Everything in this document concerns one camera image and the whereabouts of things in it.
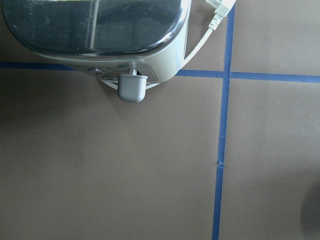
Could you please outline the cream bread maker appliance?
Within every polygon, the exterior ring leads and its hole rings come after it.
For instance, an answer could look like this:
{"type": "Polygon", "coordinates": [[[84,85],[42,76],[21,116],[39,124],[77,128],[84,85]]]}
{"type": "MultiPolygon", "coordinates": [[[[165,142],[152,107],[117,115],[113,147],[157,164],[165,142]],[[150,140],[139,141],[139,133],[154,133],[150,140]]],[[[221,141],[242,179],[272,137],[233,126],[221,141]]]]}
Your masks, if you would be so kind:
{"type": "Polygon", "coordinates": [[[138,103],[173,78],[186,54],[189,0],[3,0],[26,48],[93,76],[138,103]]]}

